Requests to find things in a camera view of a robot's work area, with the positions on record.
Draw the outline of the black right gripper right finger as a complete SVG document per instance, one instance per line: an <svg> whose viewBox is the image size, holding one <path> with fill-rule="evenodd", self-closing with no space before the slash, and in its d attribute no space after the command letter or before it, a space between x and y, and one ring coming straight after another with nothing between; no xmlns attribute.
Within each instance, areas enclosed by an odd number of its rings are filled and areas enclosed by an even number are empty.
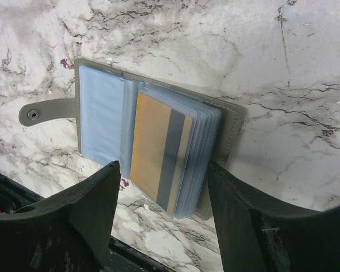
<svg viewBox="0 0 340 272"><path fill-rule="evenodd" d="M214 162L207 179L224 271L340 271L340 206L292 205Z"/></svg>

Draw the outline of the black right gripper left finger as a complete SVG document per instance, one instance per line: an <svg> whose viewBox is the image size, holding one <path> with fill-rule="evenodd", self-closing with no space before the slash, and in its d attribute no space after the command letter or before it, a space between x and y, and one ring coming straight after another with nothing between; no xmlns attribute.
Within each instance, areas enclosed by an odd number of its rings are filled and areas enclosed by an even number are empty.
<svg viewBox="0 0 340 272"><path fill-rule="evenodd" d="M104 271L120 179L113 161L20 209L0 203L0 271Z"/></svg>

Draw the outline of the grey leather card holder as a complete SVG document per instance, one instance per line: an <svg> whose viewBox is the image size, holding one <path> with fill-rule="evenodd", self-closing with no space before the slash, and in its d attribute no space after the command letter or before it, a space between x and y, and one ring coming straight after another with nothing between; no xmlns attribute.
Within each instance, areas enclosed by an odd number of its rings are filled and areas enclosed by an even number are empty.
<svg viewBox="0 0 340 272"><path fill-rule="evenodd" d="M206 168L228 165L245 108L85 58L74 69L75 96L27 104L20 123L74 118L85 158L119 161L122 176L171 217L209 219Z"/></svg>

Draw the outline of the gold striped credit card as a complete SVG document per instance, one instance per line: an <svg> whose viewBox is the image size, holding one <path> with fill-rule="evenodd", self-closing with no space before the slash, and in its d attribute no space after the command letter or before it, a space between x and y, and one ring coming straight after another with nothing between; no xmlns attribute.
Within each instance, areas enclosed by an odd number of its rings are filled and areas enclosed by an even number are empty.
<svg viewBox="0 0 340 272"><path fill-rule="evenodd" d="M130 179L174 215L192 135L193 117L140 93Z"/></svg>

